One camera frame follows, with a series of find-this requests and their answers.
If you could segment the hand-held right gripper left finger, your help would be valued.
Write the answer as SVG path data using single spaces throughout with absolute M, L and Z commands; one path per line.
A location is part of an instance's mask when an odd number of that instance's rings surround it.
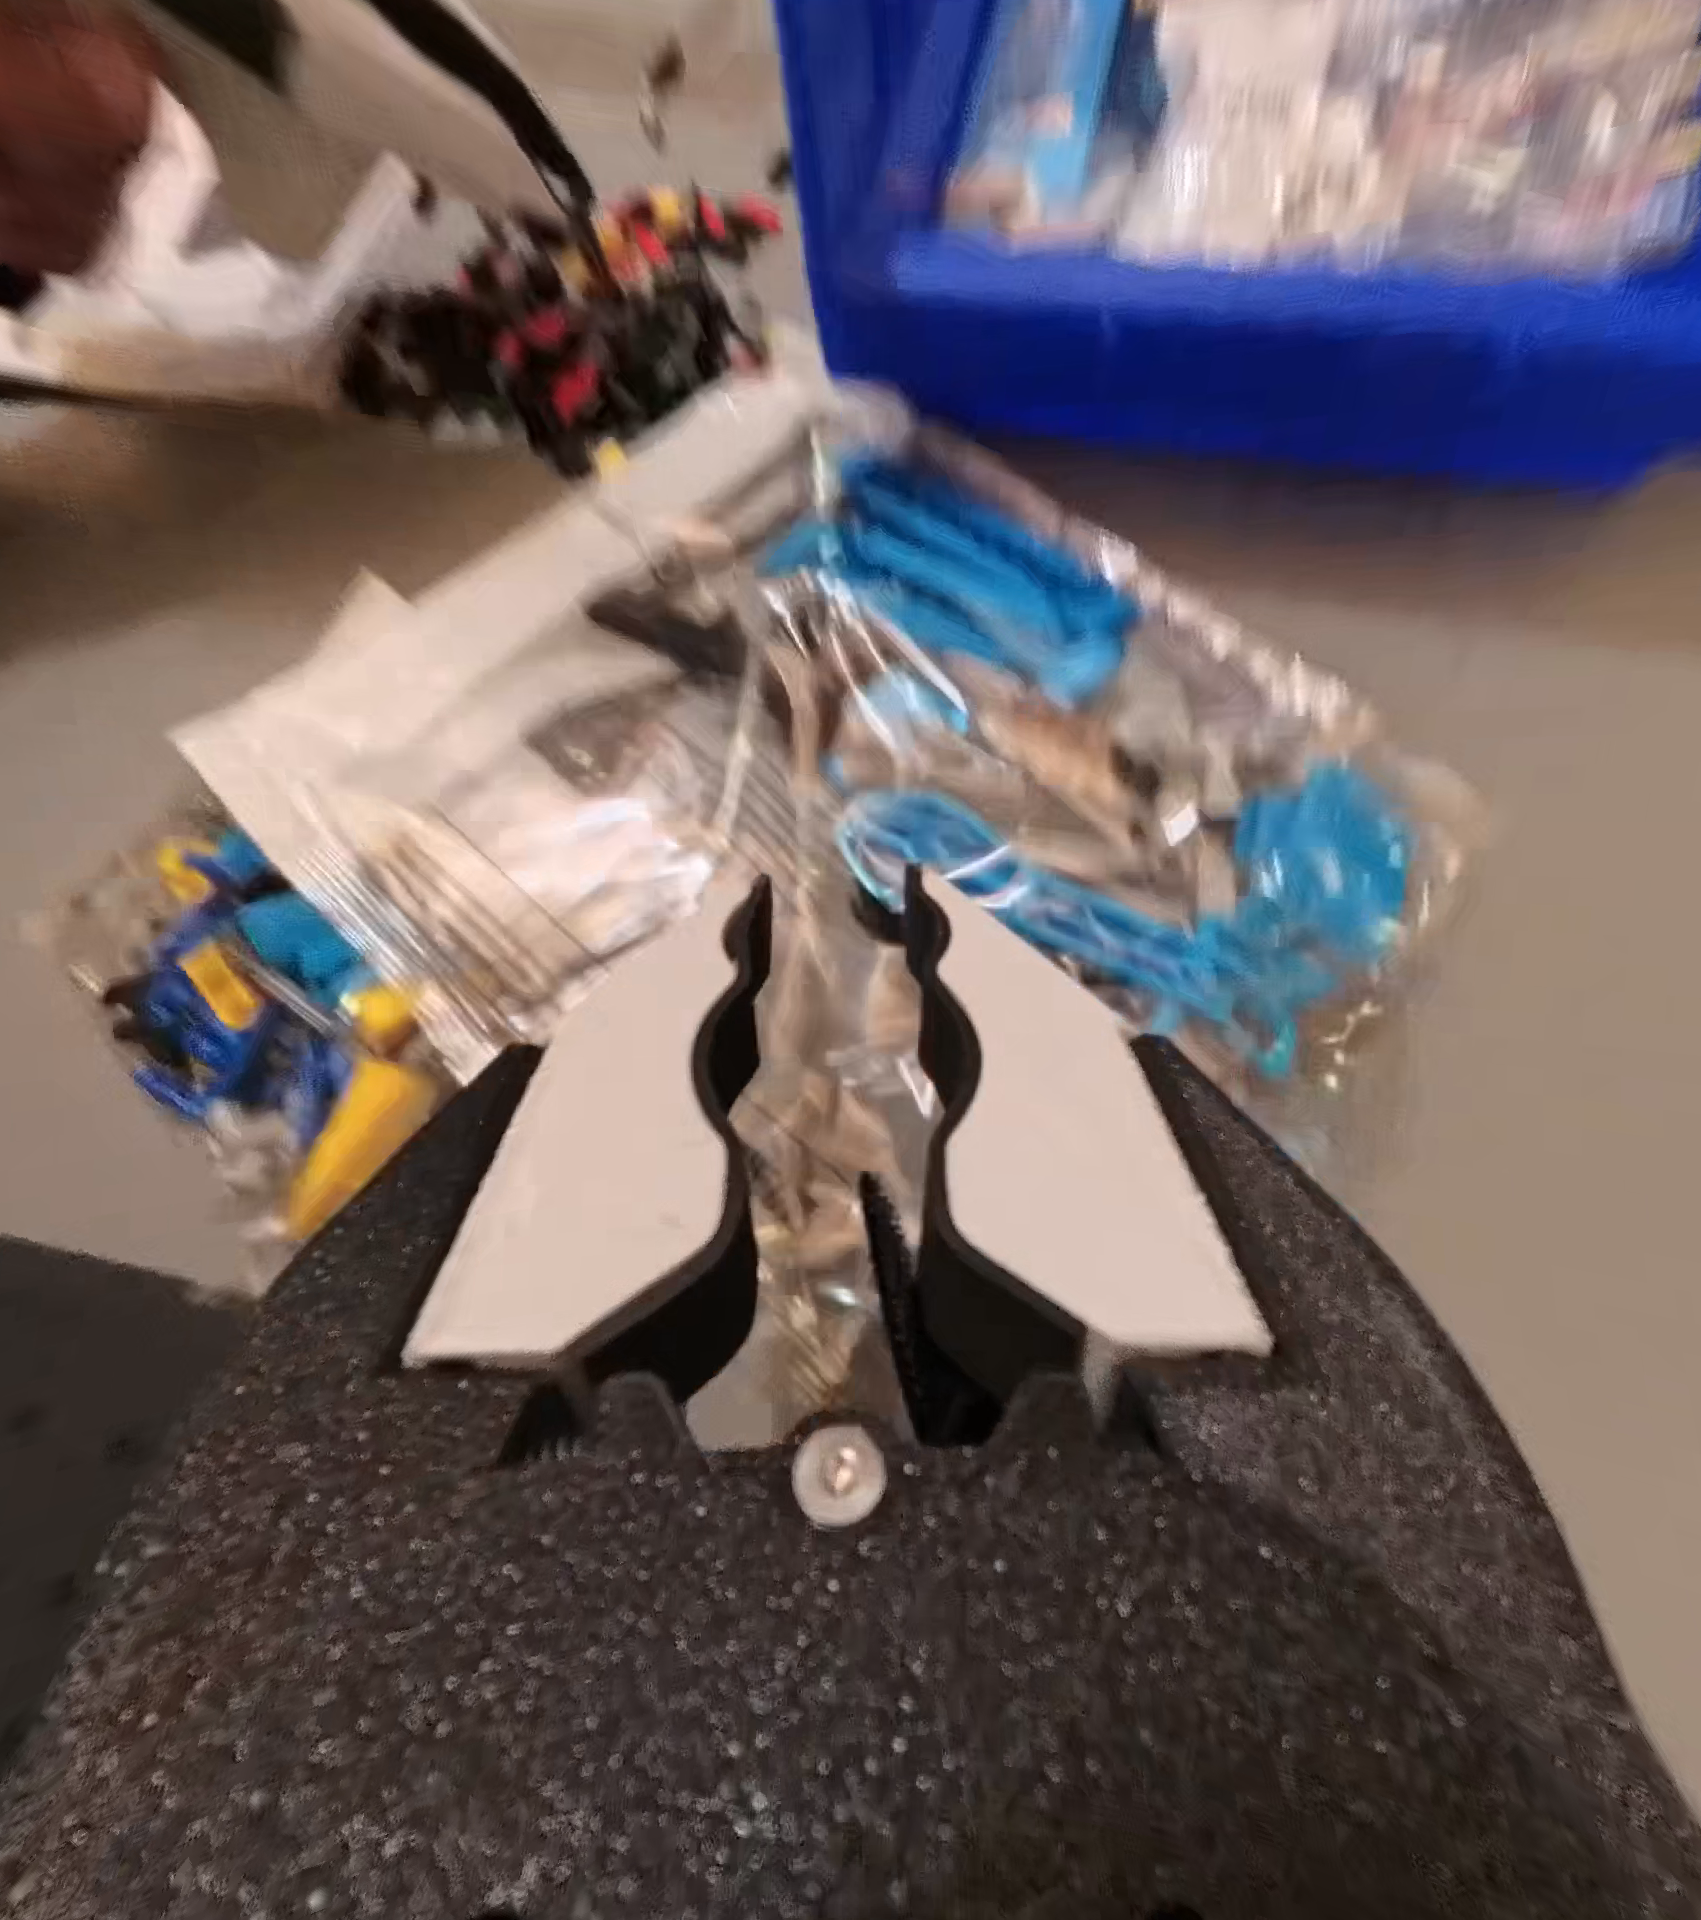
M 718 1374 L 757 1314 L 734 1109 L 760 1069 L 765 877 L 610 962 L 539 1056 L 403 1345 L 408 1373 Z

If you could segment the person's left hand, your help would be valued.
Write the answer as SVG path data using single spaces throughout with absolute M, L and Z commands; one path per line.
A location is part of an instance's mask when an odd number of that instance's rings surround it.
M 160 50 L 112 2 L 0 2 L 0 267 L 83 275 L 153 123 Z

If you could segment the clear bag of blue parts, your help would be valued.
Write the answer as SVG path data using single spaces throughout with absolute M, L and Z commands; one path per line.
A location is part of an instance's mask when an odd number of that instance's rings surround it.
M 263 1298 L 437 1116 L 451 1082 L 388 986 L 212 799 L 185 799 L 27 921 L 129 1082 L 194 1139 Z

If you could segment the white instruction booklet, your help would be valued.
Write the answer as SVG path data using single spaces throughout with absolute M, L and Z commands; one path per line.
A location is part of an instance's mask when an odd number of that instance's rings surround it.
M 354 414 L 343 359 L 366 306 L 448 286 L 474 252 L 465 210 L 373 240 L 341 306 L 306 333 L 189 337 L 160 323 L 87 323 L 68 306 L 45 323 L 0 311 L 0 406 L 120 414 Z

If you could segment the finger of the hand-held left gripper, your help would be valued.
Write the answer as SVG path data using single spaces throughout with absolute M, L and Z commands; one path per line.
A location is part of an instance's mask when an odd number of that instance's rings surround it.
M 382 159 L 488 215 L 599 196 L 470 2 L 141 2 L 236 227 L 339 227 Z

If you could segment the grey desk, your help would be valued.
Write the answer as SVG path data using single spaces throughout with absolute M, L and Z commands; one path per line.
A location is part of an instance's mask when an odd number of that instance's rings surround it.
M 997 448 L 1488 801 L 1325 1172 L 1498 1401 L 1701 1807 L 1701 470 L 1573 502 Z M 200 1148 L 26 924 L 173 797 L 170 728 L 358 573 L 421 595 L 550 491 L 384 429 L 0 411 L 0 1235 L 242 1279 Z

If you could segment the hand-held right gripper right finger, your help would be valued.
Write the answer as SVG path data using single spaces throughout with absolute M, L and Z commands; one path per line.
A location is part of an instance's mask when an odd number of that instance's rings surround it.
M 938 1119 L 916 1288 L 950 1357 L 1271 1357 L 1126 1026 L 935 872 L 905 882 Z

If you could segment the blue cover booklet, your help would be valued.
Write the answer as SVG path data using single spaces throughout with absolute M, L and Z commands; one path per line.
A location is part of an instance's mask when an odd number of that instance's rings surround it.
M 1698 218 L 1701 2 L 1008 2 L 941 226 L 1162 267 L 1613 278 Z

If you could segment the pile of small toy pegs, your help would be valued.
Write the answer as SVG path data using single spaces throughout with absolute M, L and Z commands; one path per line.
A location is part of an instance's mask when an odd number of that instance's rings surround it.
M 583 477 L 734 374 L 769 362 L 750 270 L 765 196 L 650 186 L 562 226 L 511 215 L 448 282 L 370 297 L 341 404 L 440 439 L 517 439 Z

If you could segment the blue plastic bin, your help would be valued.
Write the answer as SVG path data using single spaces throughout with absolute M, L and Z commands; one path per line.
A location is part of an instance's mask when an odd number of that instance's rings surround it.
M 825 365 L 978 433 L 1573 491 L 1701 459 L 1701 226 L 1610 282 L 1212 273 L 950 233 L 990 2 L 773 2 Z

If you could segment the clear bag of grey parts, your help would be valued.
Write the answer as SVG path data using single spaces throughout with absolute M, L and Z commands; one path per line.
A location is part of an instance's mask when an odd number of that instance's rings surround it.
M 173 744 L 473 1082 L 718 882 L 773 886 L 742 1100 L 779 1330 L 872 1314 L 920 1181 L 911 866 L 1179 1045 L 1321 1172 L 1473 794 L 1367 699 L 879 393 L 725 381 L 424 598 L 363 573 Z

